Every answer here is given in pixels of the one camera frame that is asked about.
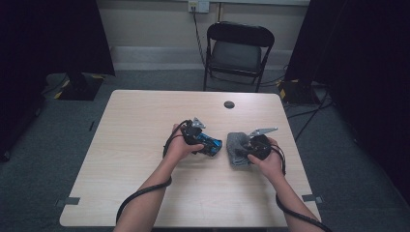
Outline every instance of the electrical outlet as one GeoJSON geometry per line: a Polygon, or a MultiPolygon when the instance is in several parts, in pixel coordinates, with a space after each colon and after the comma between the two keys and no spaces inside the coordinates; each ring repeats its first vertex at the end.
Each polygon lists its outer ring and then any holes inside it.
{"type": "Polygon", "coordinates": [[[207,1],[199,1],[198,2],[198,12],[200,13],[208,13],[209,12],[209,2],[207,1]]]}
{"type": "Polygon", "coordinates": [[[193,12],[192,9],[195,9],[196,12],[199,12],[198,1],[188,1],[188,12],[193,12]]]}

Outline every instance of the person's right hand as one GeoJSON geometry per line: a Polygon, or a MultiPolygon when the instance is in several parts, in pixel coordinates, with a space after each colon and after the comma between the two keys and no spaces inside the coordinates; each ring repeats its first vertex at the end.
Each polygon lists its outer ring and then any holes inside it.
{"type": "MultiPolygon", "coordinates": [[[[272,145],[278,146],[278,143],[271,137],[268,137],[269,142],[272,145]]],[[[254,155],[248,155],[248,159],[255,165],[259,167],[262,174],[266,176],[268,179],[272,180],[275,178],[283,178],[283,173],[281,170],[281,159],[279,154],[272,150],[271,154],[261,160],[254,155]]]]}

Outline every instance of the human hand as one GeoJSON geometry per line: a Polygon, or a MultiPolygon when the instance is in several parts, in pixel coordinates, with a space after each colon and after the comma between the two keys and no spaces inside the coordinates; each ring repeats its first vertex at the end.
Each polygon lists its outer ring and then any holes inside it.
{"type": "MultiPolygon", "coordinates": [[[[178,127],[178,124],[174,124],[172,131],[178,127]]],[[[168,151],[166,152],[166,158],[173,158],[176,161],[180,161],[187,157],[191,152],[199,151],[204,148],[203,144],[188,145],[182,135],[181,129],[178,129],[173,134],[173,139],[169,144],[168,151]]]]}
{"type": "MultiPolygon", "coordinates": [[[[278,143],[271,137],[268,137],[271,145],[278,146],[278,143]]],[[[274,150],[271,154],[264,160],[257,158],[254,155],[248,155],[248,159],[255,165],[259,167],[262,174],[266,176],[269,180],[274,180],[275,178],[283,178],[283,173],[281,169],[281,159],[279,154],[274,150]]]]}

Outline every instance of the wooden table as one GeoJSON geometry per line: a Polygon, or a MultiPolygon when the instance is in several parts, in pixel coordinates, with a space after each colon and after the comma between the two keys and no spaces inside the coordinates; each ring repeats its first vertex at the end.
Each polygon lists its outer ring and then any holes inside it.
{"type": "MultiPolygon", "coordinates": [[[[297,194],[311,194],[280,99],[274,94],[117,90],[113,92],[60,218],[64,226],[114,226],[123,200],[161,161],[174,123],[197,117],[204,133],[221,139],[213,158],[183,159],[172,174],[155,227],[281,227],[275,190],[256,166],[233,167],[229,132],[268,133],[286,155],[286,179],[297,194]],[[224,107],[226,101],[235,107],[224,107]]],[[[315,202],[306,202],[319,218],[315,202]]]]}

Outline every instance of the small black object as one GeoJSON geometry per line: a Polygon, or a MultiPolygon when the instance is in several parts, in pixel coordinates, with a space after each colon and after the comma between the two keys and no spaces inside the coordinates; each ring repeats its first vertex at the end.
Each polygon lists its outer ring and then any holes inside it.
{"type": "Polygon", "coordinates": [[[225,106],[225,108],[229,109],[235,107],[235,103],[233,101],[226,101],[223,105],[225,106]]]}

